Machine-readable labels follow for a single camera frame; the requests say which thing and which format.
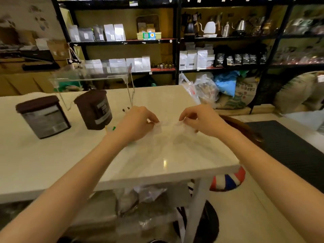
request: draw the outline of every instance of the black floor mat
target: black floor mat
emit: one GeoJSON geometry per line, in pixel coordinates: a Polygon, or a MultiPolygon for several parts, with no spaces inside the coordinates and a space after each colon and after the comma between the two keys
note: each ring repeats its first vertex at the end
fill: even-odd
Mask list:
{"type": "Polygon", "coordinates": [[[324,193],[324,154],[277,121],[247,123],[264,138],[263,149],[324,193]]]}

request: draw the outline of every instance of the person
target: person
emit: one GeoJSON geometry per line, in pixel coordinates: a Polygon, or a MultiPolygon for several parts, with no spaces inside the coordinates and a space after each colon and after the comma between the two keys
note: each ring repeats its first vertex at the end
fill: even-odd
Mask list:
{"type": "MultiPolygon", "coordinates": [[[[188,107],[180,115],[182,120],[227,145],[307,242],[324,242],[324,195],[319,190],[229,126],[211,106],[188,107]]],[[[158,122],[145,107],[132,107],[113,132],[2,229],[0,242],[55,243],[114,157],[158,122]]]]}

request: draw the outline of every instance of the clear acrylic stand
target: clear acrylic stand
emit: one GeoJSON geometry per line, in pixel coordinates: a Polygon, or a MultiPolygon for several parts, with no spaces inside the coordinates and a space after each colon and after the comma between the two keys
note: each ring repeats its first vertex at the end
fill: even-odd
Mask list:
{"type": "Polygon", "coordinates": [[[61,92],[59,91],[59,82],[78,81],[81,87],[81,81],[95,81],[95,80],[116,80],[123,79],[126,84],[129,100],[133,106],[133,99],[135,95],[135,87],[132,77],[132,64],[128,67],[107,67],[105,63],[98,64],[73,64],[67,65],[64,68],[52,74],[49,81],[57,90],[67,110],[71,109],[72,102],[68,104],[64,101],[61,92]],[[133,91],[130,92],[128,87],[128,78],[132,80],[133,91]]]}

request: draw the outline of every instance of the shelving unit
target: shelving unit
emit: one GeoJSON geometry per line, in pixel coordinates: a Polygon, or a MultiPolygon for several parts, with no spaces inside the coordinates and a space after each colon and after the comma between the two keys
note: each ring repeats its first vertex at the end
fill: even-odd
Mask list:
{"type": "Polygon", "coordinates": [[[273,57],[277,51],[278,45],[281,39],[290,38],[323,38],[324,35],[284,35],[284,30],[289,21],[290,14],[295,5],[309,5],[309,4],[324,4],[324,0],[111,0],[111,1],[57,1],[52,0],[54,5],[57,19],[62,27],[65,39],[69,43],[71,48],[74,46],[80,46],[82,48],[84,57],[86,60],[89,59],[87,54],[86,46],[111,46],[111,45],[132,45],[132,44],[152,44],[152,43],[172,43],[172,54],[173,54],[173,64],[174,69],[156,69],[152,68],[151,72],[138,72],[134,74],[172,74],[172,78],[176,79],[178,82],[179,73],[195,73],[195,72],[213,72],[213,73],[223,73],[230,70],[258,70],[261,73],[261,79],[259,86],[256,91],[256,95],[250,104],[251,112],[253,110],[254,102],[258,96],[260,84],[262,83],[262,78],[267,73],[268,69],[275,68],[292,68],[292,67],[305,67],[310,70],[318,70],[323,66],[323,64],[314,65],[272,65],[273,57]],[[231,6],[266,6],[265,20],[267,20],[273,7],[275,5],[285,5],[287,6],[284,18],[280,24],[279,29],[276,34],[271,34],[268,36],[229,36],[229,37],[213,37],[204,38],[199,37],[195,39],[184,39],[181,38],[181,11],[182,8],[208,8],[208,7],[231,7],[231,6]],[[70,11],[71,18],[74,24],[77,26],[78,21],[75,15],[76,10],[109,10],[109,9],[153,9],[153,8],[172,8],[173,9],[173,37],[163,38],[160,40],[126,40],[126,41],[116,41],[116,42],[71,42],[68,30],[66,28],[65,22],[63,20],[61,8],[66,8],[70,11]],[[232,66],[232,67],[209,67],[205,70],[182,70],[179,71],[179,53],[180,45],[184,42],[221,42],[221,41],[240,41],[240,40],[267,40],[274,39],[274,43],[266,64],[264,65],[243,65],[243,66],[232,66]]]}

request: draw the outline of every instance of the striped stool cushion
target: striped stool cushion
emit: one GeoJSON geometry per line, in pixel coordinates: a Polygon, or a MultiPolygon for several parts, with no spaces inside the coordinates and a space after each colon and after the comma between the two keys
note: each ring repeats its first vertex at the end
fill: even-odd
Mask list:
{"type": "Polygon", "coordinates": [[[245,179],[245,170],[240,167],[237,173],[227,175],[217,175],[213,179],[210,191],[224,192],[237,188],[245,179]]]}

